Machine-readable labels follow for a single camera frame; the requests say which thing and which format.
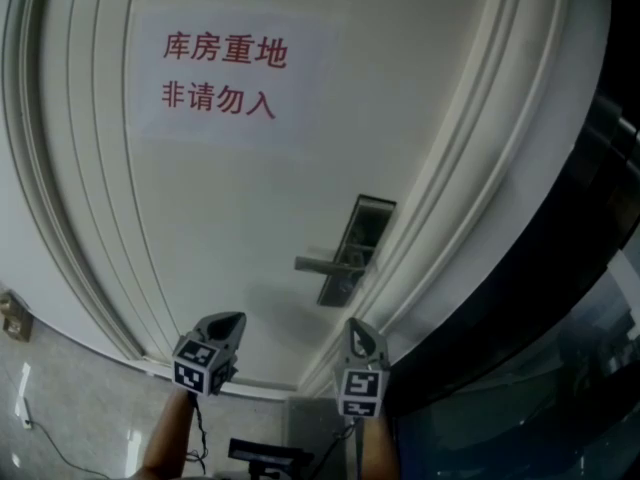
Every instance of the red character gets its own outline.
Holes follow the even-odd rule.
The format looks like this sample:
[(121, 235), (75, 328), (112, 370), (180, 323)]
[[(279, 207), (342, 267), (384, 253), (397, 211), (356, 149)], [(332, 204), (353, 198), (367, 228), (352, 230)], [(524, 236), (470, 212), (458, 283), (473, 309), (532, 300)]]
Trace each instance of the red character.
[(287, 63), (284, 61), (287, 57), (287, 47), (282, 46), (282, 38), (272, 39), (271, 44), (268, 43), (267, 36), (262, 38), (260, 47), (260, 55), (255, 60), (267, 59), (267, 64), (272, 68), (284, 68)]
[(180, 85), (175, 80), (172, 80), (168, 84), (162, 86), (162, 101), (167, 102), (167, 106), (175, 108), (178, 103), (182, 103), (184, 99), (184, 85)]
[(256, 103), (255, 107), (253, 107), (251, 110), (249, 110), (249, 112), (247, 112), (247, 115), (250, 116), (251, 114), (253, 114), (257, 108), (262, 105), (264, 106), (264, 110), (266, 111), (267, 115), (271, 118), (271, 119), (275, 119), (276, 116), (273, 115), (273, 112), (271, 112), (271, 109), (269, 108), (269, 105), (267, 105), (267, 97), (264, 95), (264, 93), (262, 91), (259, 91), (258, 94), (260, 95), (260, 99), (258, 100), (258, 103)]
[(194, 89), (189, 91), (189, 94), (191, 94), (191, 108), (210, 112), (213, 104), (213, 85), (207, 82), (200, 85), (192, 83), (191, 87)]
[(214, 36), (210, 32), (196, 36), (196, 47), (191, 55), (192, 59), (200, 60), (207, 55), (207, 60), (215, 60), (220, 49), (220, 36)]
[(218, 108), (222, 112), (231, 111), (232, 114), (239, 114), (242, 112), (242, 100), (244, 99), (244, 91), (232, 91), (228, 85), (224, 86), (222, 92), (218, 94), (218, 99), (223, 100), (218, 105)]
[(176, 34), (170, 34), (167, 37), (164, 58), (167, 58), (168, 55), (175, 55), (176, 59), (179, 59), (183, 55), (189, 55), (189, 39), (191, 39), (191, 34), (183, 34), (179, 30)]
[(255, 43), (251, 39), (251, 34), (243, 36), (231, 35), (226, 39), (227, 43), (227, 55), (224, 59), (225, 62), (239, 62), (241, 64), (251, 64), (249, 58), (249, 48)]

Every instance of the paper sign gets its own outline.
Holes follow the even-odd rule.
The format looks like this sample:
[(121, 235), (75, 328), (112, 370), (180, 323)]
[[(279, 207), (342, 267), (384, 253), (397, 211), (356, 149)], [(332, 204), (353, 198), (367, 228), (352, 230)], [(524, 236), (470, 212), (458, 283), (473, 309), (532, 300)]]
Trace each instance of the paper sign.
[(335, 30), (314, 16), (138, 12), (129, 43), (129, 135), (295, 146), (317, 115)]

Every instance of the floor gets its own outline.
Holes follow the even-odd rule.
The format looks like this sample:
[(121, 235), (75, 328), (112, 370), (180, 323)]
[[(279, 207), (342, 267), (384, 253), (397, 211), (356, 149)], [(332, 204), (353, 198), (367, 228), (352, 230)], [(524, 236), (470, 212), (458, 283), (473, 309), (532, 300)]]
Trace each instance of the floor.
[[(69, 469), (40, 430), (22, 428), (14, 407), (27, 377), (23, 371), (30, 370), (24, 397), (31, 418), (44, 425), (68, 460), (110, 478), (128, 476), (139, 466), (172, 389), (170, 382), (94, 354), (39, 322), (27, 344), (0, 333), (0, 363), (0, 480), (89, 476)], [(281, 403), (219, 396), (202, 400), (201, 409), (209, 432), (208, 475), (246, 471), (246, 463), (227, 458), (231, 437), (282, 444)], [(191, 444), (199, 449), (199, 443), (194, 418)], [(185, 475), (202, 473), (197, 464), (187, 464)]]

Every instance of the metal lever handle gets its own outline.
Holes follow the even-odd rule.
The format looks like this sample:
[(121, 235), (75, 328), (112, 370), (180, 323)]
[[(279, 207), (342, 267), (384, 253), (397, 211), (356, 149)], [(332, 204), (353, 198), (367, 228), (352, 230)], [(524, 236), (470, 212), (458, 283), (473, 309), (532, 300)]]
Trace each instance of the metal lever handle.
[(301, 272), (313, 272), (315, 274), (323, 274), (325, 276), (351, 277), (364, 273), (364, 267), (356, 267), (345, 263), (335, 263), (333, 261), (316, 260), (297, 256), (295, 261), (295, 269)]

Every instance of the white door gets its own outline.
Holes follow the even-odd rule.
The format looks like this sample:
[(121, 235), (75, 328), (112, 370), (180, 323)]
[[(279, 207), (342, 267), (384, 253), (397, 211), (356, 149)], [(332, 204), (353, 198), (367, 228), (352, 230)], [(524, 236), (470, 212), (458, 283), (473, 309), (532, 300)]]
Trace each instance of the white door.
[[(48, 153), (113, 325), (162, 363), (243, 311), (235, 382), (313, 391), (345, 319), (391, 325), (480, 216), (565, 5), (47, 0)], [(349, 303), (318, 305), (294, 259), (332, 260), (360, 195), (396, 209)]]

